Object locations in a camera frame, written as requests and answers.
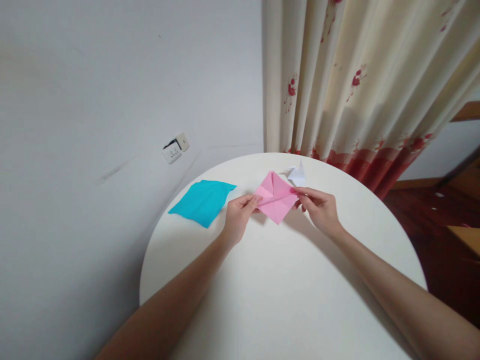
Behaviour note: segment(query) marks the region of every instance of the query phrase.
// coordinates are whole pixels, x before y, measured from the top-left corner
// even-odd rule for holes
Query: blue paper
[[[236,187],[221,181],[196,182],[168,213],[178,214],[208,228],[222,210],[229,192]]]

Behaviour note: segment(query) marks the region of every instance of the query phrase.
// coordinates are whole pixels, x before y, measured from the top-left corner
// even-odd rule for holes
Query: curtain
[[[381,199],[480,84],[478,0],[267,0],[268,152]]]

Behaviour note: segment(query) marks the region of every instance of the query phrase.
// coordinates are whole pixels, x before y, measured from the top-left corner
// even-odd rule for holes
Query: round white table
[[[370,190],[324,162],[260,153],[206,171],[169,204],[146,250],[140,304],[194,260],[223,228],[225,207],[208,229],[168,214],[193,183],[217,180],[237,185],[228,202],[253,193],[270,170],[286,180],[286,169],[300,160],[306,186],[335,195],[344,227],[426,289],[409,238]],[[383,360],[410,359],[413,352],[343,254],[297,210],[280,225],[263,214],[252,216],[172,358]]]

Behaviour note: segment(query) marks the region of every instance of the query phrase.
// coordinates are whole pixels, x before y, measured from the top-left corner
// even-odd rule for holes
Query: red floor
[[[444,186],[391,190],[384,203],[408,234],[430,293],[480,328],[480,258],[446,227],[480,228],[480,201]]]

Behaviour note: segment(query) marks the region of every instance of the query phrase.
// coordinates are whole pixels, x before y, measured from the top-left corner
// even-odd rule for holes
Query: forearm
[[[479,359],[480,332],[348,232],[332,236],[422,359]]]
[[[97,359],[166,359],[233,245],[220,234],[128,319]]]

